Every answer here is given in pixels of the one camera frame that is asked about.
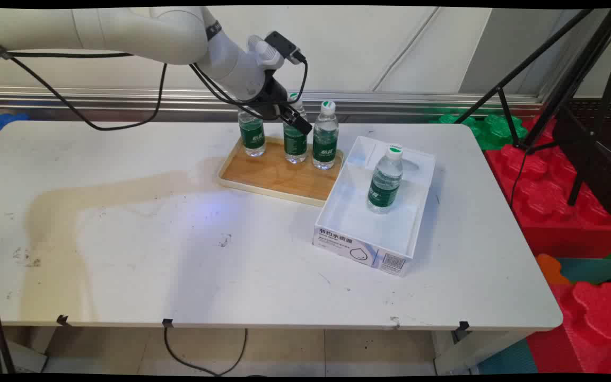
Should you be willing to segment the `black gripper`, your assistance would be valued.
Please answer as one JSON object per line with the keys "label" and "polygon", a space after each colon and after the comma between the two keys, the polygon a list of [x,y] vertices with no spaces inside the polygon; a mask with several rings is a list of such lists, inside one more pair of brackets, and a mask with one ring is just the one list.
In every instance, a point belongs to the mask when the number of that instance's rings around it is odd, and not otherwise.
{"label": "black gripper", "polygon": [[264,71],[265,82],[262,89],[254,99],[248,101],[244,106],[257,118],[266,121],[283,121],[291,128],[296,129],[303,135],[308,135],[313,126],[301,113],[288,108],[286,102],[289,100],[286,89],[274,79],[275,71]]}

